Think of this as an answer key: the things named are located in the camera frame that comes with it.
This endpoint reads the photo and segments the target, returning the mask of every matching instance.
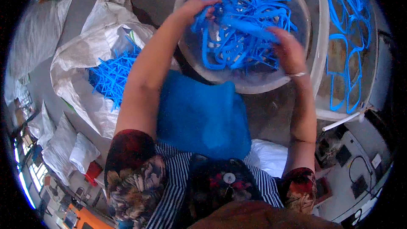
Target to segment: white bag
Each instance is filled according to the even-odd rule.
[[[132,29],[135,43],[144,48],[155,32],[154,27],[139,22],[132,12],[130,0],[97,0],[79,36],[67,42],[55,53],[51,64],[51,83],[55,93],[72,105],[76,113],[97,133],[113,138],[118,110],[111,112],[113,101],[93,91],[88,81],[88,68],[121,52],[126,39],[123,28]]]
[[[66,186],[69,186],[69,175],[72,171],[76,170],[75,166],[69,161],[76,138],[76,130],[65,113],[63,113],[54,136],[41,152],[44,162],[58,175]]]
[[[37,144],[45,149],[48,141],[52,138],[55,132],[54,122],[48,115],[44,100],[42,101],[41,114],[38,114],[32,121],[28,123],[28,129],[38,140]]]
[[[4,86],[7,105],[19,95],[19,79],[54,54],[71,2],[33,1],[28,6],[14,34],[7,60]]]
[[[98,158],[100,151],[96,146],[82,133],[77,135],[74,149],[69,156],[69,161],[82,173],[86,174],[92,161]]]
[[[260,169],[272,177],[281,178],[287,162],[288,148],[270,141],[259,139],[252,140],[252,151],[260,159]]]

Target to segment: concrete floor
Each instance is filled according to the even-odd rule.
[[[162,24],[172,13],[175,0],[131,0],[136,15],[141,22],[154,26]],[[70,41],[81,32],[82,26],[93,8],[96,0],[73,0],[66,18],[64,30],[58,46]],[[52,58],[38,65],[31,73],[28,89],[37,108],[42,100],[47,105],[51,119],[57,124],[63,111],[75,129],[87,136],[101,151],[98,159],[104,167],[110,140],[102,138],[83,119],[73,112],[54,93],[50,82],[50,65]],[[244,95],[247,117],[252,138],[272,140],[286,145],[289,140],[289,121],[293,107],[293,92],[290,84],[258,95]]]

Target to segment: woman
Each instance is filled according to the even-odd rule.
[[[296,99],[292,146],[278,184],[251,164],[252,152],[243,161],[213,160],[156,140],[160,89],[177,42],[197,13],[220,2],[188,0],[165,20],[134,63],[105,167],[112,216],[119,228],[270,227],[274,220],[287,227],[294,225],[292,220],[301,227],[333,227],[300,214],[310,214],[315,201],[316,115],[303,48],[282,29],[269,31],[281,41],[275,47],[292,77]],[[206,17],[213,18],[213,11],[211,7]],[[256,219],[247,219],[254,215]]]

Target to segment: blue towel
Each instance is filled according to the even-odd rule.
[[[208,86],[175,71],[162,88],[157,137],[214,159],[244,159],[252,144],[246,108],[233,83]]]

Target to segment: hand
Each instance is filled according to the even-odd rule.
[[[188,0],[176,11],[176,13],[182,18],[185,18],[189,24],[192,24],[194,23],[194,16],[201,12],[205,7],[221,2],[222,0]],[[209,8],[206,17],[214,18],[212,15],[214,11],[214,7]]]
[[[267,30],[280,40],[279,45],[274,44],[273,46],[286,74],[306,72],[304,49],[297,39],[281,28],[268,27]]]

